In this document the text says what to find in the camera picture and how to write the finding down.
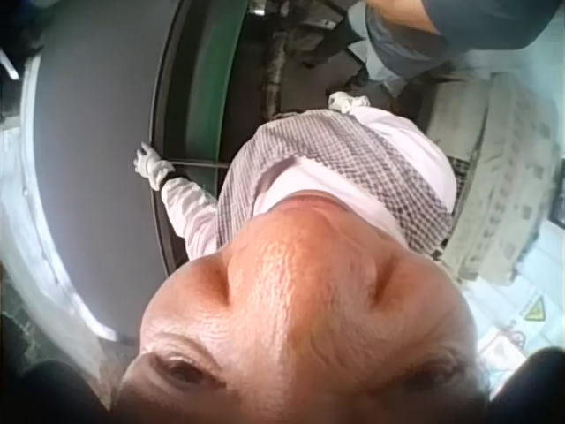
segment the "metal rod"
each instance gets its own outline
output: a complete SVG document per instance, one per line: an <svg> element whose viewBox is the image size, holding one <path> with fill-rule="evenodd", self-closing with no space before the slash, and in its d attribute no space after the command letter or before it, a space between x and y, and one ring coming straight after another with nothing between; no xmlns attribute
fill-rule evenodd
<svg viewBox="0 0 565 424"><path fill-rule="evenodd" d="M6 72L8 72L8 76L11 80L19 80L18 71L16 71L16 68L11 63L11 60L8 58L8 56L6 56L2 49L0 49L0 65L6 70Z"/></svg>
<svg viewBox="0 0 565 424"><path fill-rule="evenodd" d="M327 19L301 22L300 28L315 33L328 33L335 28L335 22Z"/></svg>
<svg viewBox="0 0 565 424"><path fill-rule="evenodd" d="M229 163L212 161L173 159L168 160L168 162L170 162L174 166L184 166L187 168L206 168L209 170L227 170L230 168Z"/></svg>
<svg viewBox="0 0 565 424"><path fill-rule="evenodd" d="M284 0L267 0L265 11L268 25L273 28L267 50L267 64L263 78L261 115L266 121L281 110L283 70L293 31L308 16L313 0L289 0L288 16L283 16Z"/></svg>

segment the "white glove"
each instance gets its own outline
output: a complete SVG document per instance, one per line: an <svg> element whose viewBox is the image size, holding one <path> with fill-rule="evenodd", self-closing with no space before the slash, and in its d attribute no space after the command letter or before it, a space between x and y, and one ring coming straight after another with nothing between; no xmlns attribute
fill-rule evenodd
<svg viewBox="0 0 565 424"><path fill-rule="evenodd" d="M151 188L155 191L159 190L161 182L169 172L175 170L175 167L167 161L163 161L159 154L145 143L141 143L141 149L138 150L138 157L133 161L135 171L143 178L149 180Z"/></svg>
<svg viewBox="0 0 565 424"><path fill-rule="evenodd" d="M362 97L353 97L344 93L343 91L338 91L329 96L328 107L330 110L337 110L343 114L350 113L351 109L357 106L371 106L371 102L366 95Z"/></svg>

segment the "wrinkled skin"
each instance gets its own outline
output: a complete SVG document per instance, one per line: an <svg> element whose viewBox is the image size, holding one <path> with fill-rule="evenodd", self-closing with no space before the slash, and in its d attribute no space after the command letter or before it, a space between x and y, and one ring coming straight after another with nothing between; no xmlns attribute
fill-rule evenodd
<svg viewBox="0 0 565 424"><path fill-rule="evenodd" d="M472 398L474 328L448 277L337 200L303 194L165 282L117 413L439 422Z"/></svg>

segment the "plaid cloth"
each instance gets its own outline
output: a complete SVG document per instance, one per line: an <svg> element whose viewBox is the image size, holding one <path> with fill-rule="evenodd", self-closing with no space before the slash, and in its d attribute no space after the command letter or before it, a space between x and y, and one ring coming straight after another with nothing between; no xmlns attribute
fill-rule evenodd
<svg viewBox="0 0 565 424"><path fill-rule="evenodd" d="M218 201L218 248L252 219L261 177L291 157L321 163L376 196L414 252L431 254L449 234L447 208L393 145L354 117L311 110L263 125L237 154Z"/></svg>

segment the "gray surface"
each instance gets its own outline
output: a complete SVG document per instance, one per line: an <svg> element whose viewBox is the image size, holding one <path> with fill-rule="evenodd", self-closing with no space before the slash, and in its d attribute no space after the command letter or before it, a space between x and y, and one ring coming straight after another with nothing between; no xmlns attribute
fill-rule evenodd
<svg viewBox="0 0 565 424"><path fill-rule="evenodd" d="M147 141L162 51L179 0L71 0L42 52L34 152L49 230L98 321L136 337L164 280Z"/></svg>

